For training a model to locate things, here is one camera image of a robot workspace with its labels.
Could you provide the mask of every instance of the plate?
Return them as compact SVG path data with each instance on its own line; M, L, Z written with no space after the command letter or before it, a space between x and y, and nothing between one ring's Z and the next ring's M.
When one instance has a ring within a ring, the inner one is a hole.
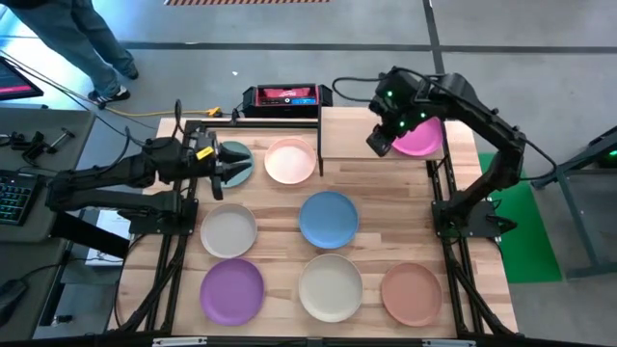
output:
M233 258L248 251L257 238L257 221L248 208L229 203L216 207L201 223L201 243L212 255Z
M255 169L255 159L253 158L253 153L251 152L251 150L242 143L239 143L237 141L225 141L222 143L222 145L225 146L227 149L251 155L250 159L243 160L240 162L240 163L251 163L250 168L243 171L242 173L237 174L232 179L230 179L227 183L225 182L221 183L221 187L223 188L233 188L233 187L239 186L244 181L249 179L249 177L253 173L253 170Z
M311 260L300 277L300 301L316 319L336 323L351 317L362 303L362 277L342 255L323 254Z
M431 324L442 309L442 287L422 265L402 263L382 280L382 301L388 313L410 327Z
M306 142L282 139L268 148L265 157L266 172L282 184L297 184L315 171L317 157Z
M240 326L255 317L265 297L263 277L253 263L228 259L214 265L201 282L203 313L224 326Z
M442 121L437 117L417 126L400 139L394 140L392 146L403 154L410 156L428 155L443 144Z
M354 239L360 220L354 203L339 192L321 192L300 209L300 231L314 246L337 249Z

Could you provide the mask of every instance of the blue plate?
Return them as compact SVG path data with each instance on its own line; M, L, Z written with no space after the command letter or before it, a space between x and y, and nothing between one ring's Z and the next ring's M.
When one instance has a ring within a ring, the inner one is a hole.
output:
M321 192L300 209L300 231L314 246L336 249L354 239L360 224L356 206L338 192Z
M234 178L230 179L227 183L223 182L221 184L223 188L233 188L233 187L239 186L240 184L242 184L242 182L249 179L249 177L253 173L253 170L255 169L255 159L253 158L253 154L251 153L251 150L237 141L225 141L222 143L222 145L225 146L227 149L237 151L240 153L247 153L251 155L251 159L241 161L241 163L251 163L250 168L243 171L242 173L237 174Z

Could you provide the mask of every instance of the person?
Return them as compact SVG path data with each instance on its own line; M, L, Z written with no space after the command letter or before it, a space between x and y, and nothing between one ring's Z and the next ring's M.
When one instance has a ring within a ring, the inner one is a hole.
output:
M91 78L90 100L102 103L130 97L114 69L131 80L139 77L139 71L133 56L94 9L93 0L0 0L0 4Z

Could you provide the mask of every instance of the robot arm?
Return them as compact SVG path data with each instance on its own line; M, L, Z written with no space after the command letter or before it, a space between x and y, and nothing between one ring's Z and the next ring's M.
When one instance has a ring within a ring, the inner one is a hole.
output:
M152 196L99 190L126 185L131 188L151 186L157 175L166 184L193 177L210 177L212 194L223 199L221 182L227 182L250 163L239 163L249 155L220 145L214 132L199 134L201 147L185 150L176 138L147 141L142 152L126 157L115 165L80 171L63 171L49 184L47 206L54 211L71 211L84 207L106 207L131 211L138 215L177 215L182 196L175 191Z
M393 67L380 75L380 83L368 108L381 117L366 139L368 145L384 156L397 137L432 117L464 122L498 152L487 170L467 190L456 192L443 208L441 221L465 227L471 210L494 190L509 188L520 180L525 135L491 111L478 99L473 86L458 73L421 76L414 71Z

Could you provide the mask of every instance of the concrete floor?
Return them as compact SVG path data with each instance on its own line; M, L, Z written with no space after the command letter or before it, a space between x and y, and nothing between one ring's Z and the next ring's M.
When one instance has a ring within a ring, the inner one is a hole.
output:
M118 108L128 112L172 109L178 97L185 109L229 110L252 85L330 85L338 76L370 77L398 65L427 73L442 68L463 73L485 104L498 107L505 119L520 125L558 162L615 125L613 0L333 0L320 5L216 7L165 7L162 0L94 2L142 72L138 81L126 82L133 97ZM436 26L427 22L427 13L434 15ZM78 92L91 88L87 77L64 59L43 54L47 48L30 39L32 33L10 14L0 21L0 30L13 36L4 41L4 49L17 59ZM30 102L79 108L42 87L46 95ZM349 94L368 97L375 86L345 88ZM353 103L337 98L335 104ZM137 137L154 135L134 122L99 114L116 127L129 126ZM140 121L156 126L159 119ZM80 167L113 161L121 150L119 139L98 122ZM493 151L477 140L478 150ZM535 175L550 165L530 150L524 168ZM534 193L562 270L585 265L559 189L552 185ZM109 275L109 283L116 275ZM75 313L88 323L40 329L37 336L100 332L108 313L101 308L110 305L109 287L69 289L98 298L89 300L88 308L82 306L80 314L73 305L61 304L61 313ZM522 333L605 345L617 341L615 288L617 275L510 285Z

